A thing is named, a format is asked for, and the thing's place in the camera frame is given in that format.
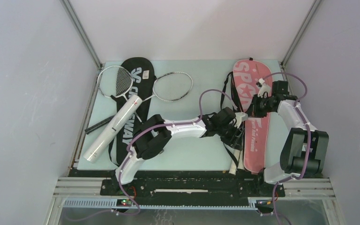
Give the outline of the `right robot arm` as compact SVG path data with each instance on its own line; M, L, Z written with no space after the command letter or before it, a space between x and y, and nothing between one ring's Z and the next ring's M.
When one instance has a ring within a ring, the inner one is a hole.
M253 95L247 115L264 118L269 113L277 113L289 130L279 162L265 168L264 178L254 182L255 192L266 196L272 191L272 184L321 173L329 135L311 124L298 98L289 93L286 81L275 81L269 86L263 79L259 79L257 86L259 92Z

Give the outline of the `white shuttlecock tube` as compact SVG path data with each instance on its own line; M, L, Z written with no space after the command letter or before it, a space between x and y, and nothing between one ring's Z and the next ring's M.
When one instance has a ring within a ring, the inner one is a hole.
M83 153L82 157L91 163L95 163L107 148L109 143L115 138L119 131L124 127L130 117L136 112L143 100L132 95L125 104L117 111L108 125L91 144L91 146Z

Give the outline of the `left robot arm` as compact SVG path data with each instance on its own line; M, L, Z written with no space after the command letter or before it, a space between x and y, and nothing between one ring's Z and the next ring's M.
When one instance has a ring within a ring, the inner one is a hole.
M159 114L152 116L128 144L128 154L112 176L111 189L118 195L126 194L142 164L160 154L174 139L217 135L225 145L235 148L243 136L245 129L241 125L247 118L246 113L229 107L190 120L164 120Z

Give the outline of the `pink sport racket bag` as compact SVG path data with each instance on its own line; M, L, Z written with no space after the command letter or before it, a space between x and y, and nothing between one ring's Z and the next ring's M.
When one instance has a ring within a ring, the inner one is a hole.
M253 58L237 61L232 73L225 83L230 82L230 94L238 109L244 112L249 108L252 98L258 94L260 87L256 85L260 78L271 74L268 66ZM264 118L249 117L243 136L244 167L252 174L258 174L265 167L265 150L268 139L270 116Z

